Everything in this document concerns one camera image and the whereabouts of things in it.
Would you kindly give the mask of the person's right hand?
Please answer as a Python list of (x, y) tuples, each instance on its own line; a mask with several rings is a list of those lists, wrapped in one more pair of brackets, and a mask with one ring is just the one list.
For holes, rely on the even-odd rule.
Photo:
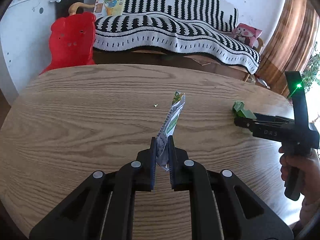
[(285, 156), (284, 150), (279, 149), (281, 164), (281, 179), (287, 181), (289, 176), (289, 167), (296, 167), (304, 172), (304, 183), (301, 190), (307, 204), (314, 204), (319, 200), (319, 157), (315, 149), (307, 157), (303, 156)]

